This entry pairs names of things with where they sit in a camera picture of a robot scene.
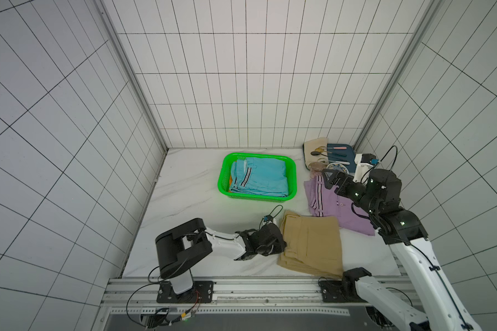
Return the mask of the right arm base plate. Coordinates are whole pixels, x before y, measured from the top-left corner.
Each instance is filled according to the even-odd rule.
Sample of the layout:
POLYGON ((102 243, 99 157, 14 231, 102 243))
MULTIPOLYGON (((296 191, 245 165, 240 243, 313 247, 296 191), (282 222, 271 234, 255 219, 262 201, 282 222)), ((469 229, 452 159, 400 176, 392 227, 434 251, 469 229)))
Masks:
POLYGON ((350 285, 343 285, 342 281, 321 278, 318 286, 324 303, 365 303, 350 285))

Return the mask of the blue tray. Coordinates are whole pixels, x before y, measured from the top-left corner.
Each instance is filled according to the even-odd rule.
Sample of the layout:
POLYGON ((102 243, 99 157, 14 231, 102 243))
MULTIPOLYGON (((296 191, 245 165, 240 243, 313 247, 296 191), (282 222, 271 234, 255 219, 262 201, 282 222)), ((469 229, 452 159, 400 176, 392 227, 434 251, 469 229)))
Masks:
POLYGON ((336 144, 336 143, 328 143, 327 144, 327 149, 329 150, 330 148, 332 149, 332 147, 336 147, 336 146, 346 146, 347 149, 346 150, 334 150, 335 153, 342 153, 342 154, 346 154, 347 156, 345 158, 341 158, 341 157, 328 157, 328 159, 330 160, 330 162, 337 162, 337 161, 344 161, 344 162, 349 162, 350 164, 355 164, 355 156, 356 156, 356 153, 354 151, 354 149, 350 146, 350 145, 346 145, 346 144, 336 144))

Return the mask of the aluminium frame rail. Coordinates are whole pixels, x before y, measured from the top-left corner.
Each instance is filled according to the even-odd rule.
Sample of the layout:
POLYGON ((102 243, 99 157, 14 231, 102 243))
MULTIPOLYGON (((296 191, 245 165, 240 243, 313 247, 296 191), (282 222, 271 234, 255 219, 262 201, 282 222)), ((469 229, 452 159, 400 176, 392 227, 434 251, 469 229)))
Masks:
POLYGON ((157 303, 160 284, 143 277, 112 279, 102 297, 110 314, 146 315, 156 312, 181 314, 323 313, 347 316, 353 307, 369 303, 324 303, 318 280, 324 277, 218 277, 213 281, 211 303, 157 303))

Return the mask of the purple folded pants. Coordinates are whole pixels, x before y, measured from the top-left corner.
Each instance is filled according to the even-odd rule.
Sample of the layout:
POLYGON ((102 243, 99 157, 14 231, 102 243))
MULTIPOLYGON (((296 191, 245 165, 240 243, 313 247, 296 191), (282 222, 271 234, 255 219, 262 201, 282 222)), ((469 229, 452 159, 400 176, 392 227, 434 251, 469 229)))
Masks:
POLYGON ((374 236, 375 230, 367 214, 359 207, 352 207, 352 200, 338 196, 324 186, 321 176, 304 182, 309 211, 314 217, 335 217, 341 228, 374 236))

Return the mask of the blue patterned bowl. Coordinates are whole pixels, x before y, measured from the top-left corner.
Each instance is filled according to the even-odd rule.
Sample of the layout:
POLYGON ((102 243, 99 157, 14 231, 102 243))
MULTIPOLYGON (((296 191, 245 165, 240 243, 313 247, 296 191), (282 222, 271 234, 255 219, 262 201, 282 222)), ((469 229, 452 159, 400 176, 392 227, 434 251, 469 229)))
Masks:
POLYGON ((338 171, 341 171, 341 172, 349 174, 349 170, 346 167, 346 165, 344 165, 343 163, 339 163, 339 162, 333 162, 333 163, 328 164, 327 167, 326 167, 326 169, 328 169, 328 170, 338 170, 338 171))

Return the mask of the dark metal spoon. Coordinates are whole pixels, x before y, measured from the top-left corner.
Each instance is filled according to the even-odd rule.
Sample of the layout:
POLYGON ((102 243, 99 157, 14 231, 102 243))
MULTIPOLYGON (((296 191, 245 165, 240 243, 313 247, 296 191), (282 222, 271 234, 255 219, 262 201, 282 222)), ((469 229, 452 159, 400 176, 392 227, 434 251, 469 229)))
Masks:
POLYGON ((345 158, 347 156, 346 154, 342 154, 342 153, 335 153, 335 152, 333 152, 333 153, 330 153, 330 152, 319 153, 316 151, 312 151, 311 155, 312 156, 323 156, 323 157, 341 157, 341 158, 345 158))

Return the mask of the green plastic basket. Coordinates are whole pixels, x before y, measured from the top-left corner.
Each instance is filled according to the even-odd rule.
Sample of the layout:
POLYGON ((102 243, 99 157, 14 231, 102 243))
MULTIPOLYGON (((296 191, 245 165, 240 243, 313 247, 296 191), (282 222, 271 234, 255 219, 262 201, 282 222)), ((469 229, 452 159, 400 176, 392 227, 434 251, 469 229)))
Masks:
POLYGON ((219 179, 218 179, 218 190, 225 194, 228 197, 235 199, 248 199, 248 200, 256 200, 256 201, 272 201, 272 202, 285 202, 293 197, 295 197, 297 193, 297 176, 296 176, 296 165, 294 160, 289 157, 281 156, 281 155, 272 155, 272 154, 255 154, 255 153, 231 153, 228 154, 222 162, 222 168, 220 171, 219 179), (259 195, 252 194, 240 194, 240 193, 232 193, 229 191, 229 178, 231 177, 231 167, 232 164, 239 160, 245 159, 247 157, 259 157, 259 158, 274 158, 283 160, 286 164, 286 175, 289 185, 289 195, 287 197, 265 197, 259 195))

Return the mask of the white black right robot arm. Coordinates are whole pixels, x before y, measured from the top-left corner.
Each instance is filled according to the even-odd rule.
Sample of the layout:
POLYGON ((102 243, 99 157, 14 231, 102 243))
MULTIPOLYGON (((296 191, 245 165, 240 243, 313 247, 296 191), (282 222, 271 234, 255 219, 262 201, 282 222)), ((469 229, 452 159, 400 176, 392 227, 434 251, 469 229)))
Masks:
POLYGON ((366 183, 339 170, 323 170, 324 185, 367 213, 386 245, 402 263, 422 303, 415 309, 364 268, 342 276, 342 297, 373 306, 399 330, 480 330, 440 267, 420 219, 400 206, 402 182, 390 170, 372 169, 366 183))

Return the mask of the teal pants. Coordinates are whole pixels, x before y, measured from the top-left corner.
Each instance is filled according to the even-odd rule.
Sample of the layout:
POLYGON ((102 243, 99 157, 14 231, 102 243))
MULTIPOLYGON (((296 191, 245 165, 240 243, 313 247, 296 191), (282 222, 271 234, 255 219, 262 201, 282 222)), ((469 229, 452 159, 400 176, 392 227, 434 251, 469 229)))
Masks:
POLYGON ((265 197, 287 197, 289 185, 286 164, 274 158, 247 157, 232 164, 232 193, 265 197))

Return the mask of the tan pants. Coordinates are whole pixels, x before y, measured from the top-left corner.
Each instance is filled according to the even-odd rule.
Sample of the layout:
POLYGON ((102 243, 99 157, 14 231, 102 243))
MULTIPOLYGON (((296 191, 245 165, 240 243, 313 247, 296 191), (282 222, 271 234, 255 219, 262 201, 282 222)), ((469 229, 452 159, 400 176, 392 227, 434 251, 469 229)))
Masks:
POLYGON ((313 276, 342 277, 342 242, 336 217, 305 217, 288 210, 280 230, 287 247, 278 258, 279 266, 313 276))

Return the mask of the gold spoon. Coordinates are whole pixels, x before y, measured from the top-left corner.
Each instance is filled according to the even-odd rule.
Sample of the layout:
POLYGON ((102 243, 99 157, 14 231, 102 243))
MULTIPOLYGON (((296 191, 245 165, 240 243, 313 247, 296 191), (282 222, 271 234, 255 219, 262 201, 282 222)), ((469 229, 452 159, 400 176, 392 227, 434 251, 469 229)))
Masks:
POLYGON ((320 146, 319 148, 316 148, 316 149, 315 149, 315 151, 316 151, 316 152, 319 152, 319 153, 327 153, 327 152, 333 153, 333 152, 334 152, 334 150, 333 150, 333 149, 331 149, 331 148, 330 148, 330 149, 328 150, 328 149, 327 149, 326 147, 324 147, 324 146, 320 146))

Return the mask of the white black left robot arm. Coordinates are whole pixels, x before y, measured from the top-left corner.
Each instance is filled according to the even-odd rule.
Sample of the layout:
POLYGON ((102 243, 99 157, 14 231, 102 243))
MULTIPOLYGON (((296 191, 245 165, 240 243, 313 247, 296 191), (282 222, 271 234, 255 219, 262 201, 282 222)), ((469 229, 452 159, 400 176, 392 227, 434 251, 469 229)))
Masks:
POLYGON ((160 279, 168 282, 175 295, 192 291, 191 269, 205 257, 217 254, 234 261, 248 261, 257 255, 279 255, 287 247, 282 232, 267 216, 258 229, 221 233, 194 218, 155 238, 160 279))

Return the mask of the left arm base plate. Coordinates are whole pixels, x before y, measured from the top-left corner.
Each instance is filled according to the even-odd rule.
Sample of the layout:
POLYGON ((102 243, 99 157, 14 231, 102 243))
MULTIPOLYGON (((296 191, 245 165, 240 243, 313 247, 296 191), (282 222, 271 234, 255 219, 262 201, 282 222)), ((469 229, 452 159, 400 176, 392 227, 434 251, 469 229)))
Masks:
POLYGON ((171 283, 163 281, 157 293, 157 303, 211 303, 214 293, 213 281, 196 281, 193 287, 176 294, 171 283))

